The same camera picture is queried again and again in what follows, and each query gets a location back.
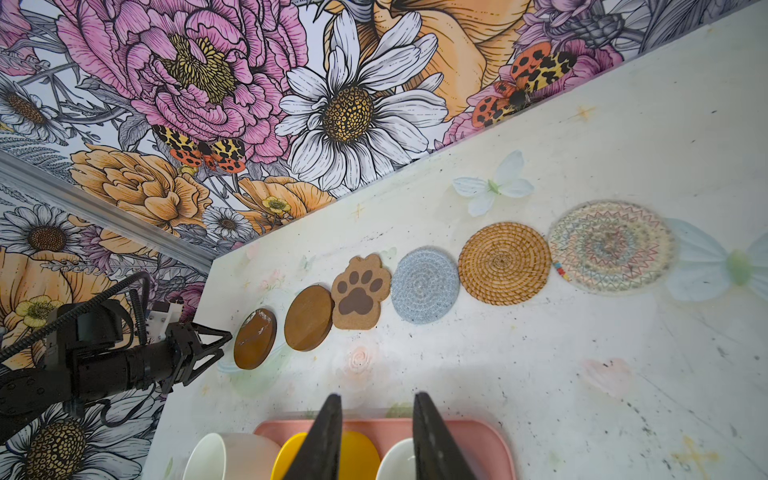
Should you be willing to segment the multicolour woven round coaster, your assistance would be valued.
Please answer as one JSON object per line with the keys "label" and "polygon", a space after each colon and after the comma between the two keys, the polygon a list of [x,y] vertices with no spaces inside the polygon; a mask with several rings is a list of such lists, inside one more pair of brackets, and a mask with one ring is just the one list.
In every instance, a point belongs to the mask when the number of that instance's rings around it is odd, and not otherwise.
{"label": "multicolour woven round coaster", "polygon": [[647,289],[671,271],[678,255],[663,218],[627,201],[580,204],[551,225],[547,240],[558,274],[598,295]]}

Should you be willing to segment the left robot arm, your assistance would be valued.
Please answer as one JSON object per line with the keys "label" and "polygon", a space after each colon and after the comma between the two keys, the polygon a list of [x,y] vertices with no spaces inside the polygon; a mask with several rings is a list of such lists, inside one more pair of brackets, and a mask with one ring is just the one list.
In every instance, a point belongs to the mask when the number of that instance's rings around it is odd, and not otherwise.
{"label": "left robot arm", "polygon": [[9,440],[24,426],[60,404],[66,413],[83,416],[85,408],[129,390],[189,385],[223,357],[232,334],[196,323],[172,323],[165,338],[137,346],[118,347],[124,326],[132,327],[130,313],[116,300],[106,300],[87,311],[67,304],[51,313],[58,321],[77,311],[74,319],[45,334],[40,367],[14,370],[1,376],[1,440]]}

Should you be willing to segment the lavender mug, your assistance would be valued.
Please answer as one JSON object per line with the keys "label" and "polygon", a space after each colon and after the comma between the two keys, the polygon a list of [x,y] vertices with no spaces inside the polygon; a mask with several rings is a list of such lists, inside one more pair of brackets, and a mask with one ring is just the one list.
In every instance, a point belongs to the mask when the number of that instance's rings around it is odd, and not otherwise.
{"label": "lavender mug", "polygon": [[376,476],[377,480],[416,480],[416,457],[412,438],[394,444],[385,454]]}

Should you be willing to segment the glossy brown round coaster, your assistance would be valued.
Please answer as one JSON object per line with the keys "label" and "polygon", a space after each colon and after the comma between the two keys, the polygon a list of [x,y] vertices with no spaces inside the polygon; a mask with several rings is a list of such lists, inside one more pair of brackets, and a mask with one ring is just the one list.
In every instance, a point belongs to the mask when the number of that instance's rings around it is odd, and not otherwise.
{"label": "glossy brown round coaster", "polygon": [[259,367],[272,351],[277,330],[277,319],[271,310],[259,308],[252,312],[235,338],[235,365],[242,370]]}

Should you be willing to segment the yellow mug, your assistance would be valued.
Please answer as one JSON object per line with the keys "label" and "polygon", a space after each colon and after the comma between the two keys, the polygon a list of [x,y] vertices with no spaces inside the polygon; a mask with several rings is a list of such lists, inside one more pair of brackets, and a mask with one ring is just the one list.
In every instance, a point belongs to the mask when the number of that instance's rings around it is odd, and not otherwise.
{"label": "yellow mug", "polygon": [[[298,433],[282,446],[272,468],[272,480],[284,478],[306,437],[306,432]],[[341,480],[375,479],[380,463],[378,451],[367,436],[352,431],[342,433],[339,472]]]}

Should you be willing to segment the white mug back left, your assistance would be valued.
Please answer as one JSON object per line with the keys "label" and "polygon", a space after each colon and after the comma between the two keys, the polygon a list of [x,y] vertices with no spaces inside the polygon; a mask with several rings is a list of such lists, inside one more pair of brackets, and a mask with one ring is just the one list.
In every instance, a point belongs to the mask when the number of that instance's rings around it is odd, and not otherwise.
{"label": "white mug back left", "polygon": [[209,433],[195,446],[183,480],[269,479],[280,446],[248,433]]}

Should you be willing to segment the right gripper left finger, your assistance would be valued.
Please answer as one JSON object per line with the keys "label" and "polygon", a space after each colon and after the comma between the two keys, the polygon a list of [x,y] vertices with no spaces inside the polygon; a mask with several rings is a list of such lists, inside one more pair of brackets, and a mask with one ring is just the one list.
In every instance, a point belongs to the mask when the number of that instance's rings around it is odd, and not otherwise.
{"label": "right gripper left finger", "polygon": [[341,465],[341,396],[330,394],[292,461],[284,480],[337,480]]}

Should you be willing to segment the tan rattan round coaster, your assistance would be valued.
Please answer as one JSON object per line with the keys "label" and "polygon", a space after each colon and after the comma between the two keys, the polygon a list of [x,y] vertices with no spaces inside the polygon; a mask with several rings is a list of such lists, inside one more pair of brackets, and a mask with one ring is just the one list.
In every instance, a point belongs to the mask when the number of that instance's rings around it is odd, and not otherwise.
{"label": "tan rattan round coaster", "polygon": [[545,238],[515,222],[484,227],[464,244],[459,278],[475,299],[495,306],[526,302],[546,285],[551,254]]}

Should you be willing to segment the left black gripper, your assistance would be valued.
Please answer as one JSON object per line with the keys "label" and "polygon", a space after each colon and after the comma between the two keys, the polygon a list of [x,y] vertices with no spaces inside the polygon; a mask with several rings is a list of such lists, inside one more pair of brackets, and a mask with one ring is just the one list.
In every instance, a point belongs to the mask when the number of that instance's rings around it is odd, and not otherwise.
{"label": "left black gripper", "polygon": [[224,355],[225,330],[171,322],[151,341],[146,310],[130,313],[116,300],[67,304],[54,309],[29,337],[5,347],[2,360],[41,344],[38,364],[1,377],[1,417],[32,420],[54,405],[81,417],[87,407],[107,413],[112,396],[158,389],[164,395],[188,386]]}

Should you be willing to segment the pink plastic tray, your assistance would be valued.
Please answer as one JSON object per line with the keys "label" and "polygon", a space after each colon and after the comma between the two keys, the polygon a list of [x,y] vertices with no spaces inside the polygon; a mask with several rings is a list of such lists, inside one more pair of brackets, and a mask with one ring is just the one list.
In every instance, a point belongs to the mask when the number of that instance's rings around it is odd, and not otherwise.
{"label": "pink plastic tray", "polygon": [[[313,420],[267,420],[253,433],[279,446],[298,433],[308,433]],[[477,479],[516,478],[511,452],[504,438],[489,424],[468,419],[447,419],[445,424]],[[384,457],[396,443],[412,436],[411,418],[344,420],[345,431],[366,435]]]}

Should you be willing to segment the grey woven round coaster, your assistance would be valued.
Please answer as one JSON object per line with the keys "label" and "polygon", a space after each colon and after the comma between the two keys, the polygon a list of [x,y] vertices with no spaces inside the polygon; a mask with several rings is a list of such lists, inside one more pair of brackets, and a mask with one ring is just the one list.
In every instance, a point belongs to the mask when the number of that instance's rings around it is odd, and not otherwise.
{"label": "grey woven round coaster", "polygon": [[417,248],[405,255],[392,277],[391,297],[396,313],[412,324],[442,319],[460,291],[458,267],[444,250]]}

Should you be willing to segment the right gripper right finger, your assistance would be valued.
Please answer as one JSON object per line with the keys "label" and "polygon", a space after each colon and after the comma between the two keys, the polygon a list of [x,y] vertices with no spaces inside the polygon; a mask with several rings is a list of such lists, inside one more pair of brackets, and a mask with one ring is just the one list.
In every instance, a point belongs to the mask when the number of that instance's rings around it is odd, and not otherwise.
{"label": "right gripper right finger", "polygon": [[418,480],[476,478],[426,392],[415,395],[412,420]]}

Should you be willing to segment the brown paw print coaster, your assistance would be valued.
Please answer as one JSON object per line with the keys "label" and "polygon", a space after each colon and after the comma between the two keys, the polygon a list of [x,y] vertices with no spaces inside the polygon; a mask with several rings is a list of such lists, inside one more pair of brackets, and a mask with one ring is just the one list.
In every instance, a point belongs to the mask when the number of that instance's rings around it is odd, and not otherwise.
{"label": "brown paw print coaster", "polygon": [[370,330],[380,318],[381,304],[389,296],[392,275],[377,253],[355,256],[336,277],[331,288],[332,321],[343,330]]}

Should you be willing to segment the matte brown round coaster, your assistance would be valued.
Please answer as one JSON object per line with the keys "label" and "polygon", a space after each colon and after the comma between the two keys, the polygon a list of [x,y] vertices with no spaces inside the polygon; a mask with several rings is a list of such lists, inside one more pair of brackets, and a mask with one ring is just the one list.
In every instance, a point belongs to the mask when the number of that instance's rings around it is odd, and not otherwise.
{"label": "matte brown round coaster", "polygon": [[331,330],[333,308],[331,294],[322,285],[302,290],[286,314],[284,336],[288,346],[300,352],[318,347]]}

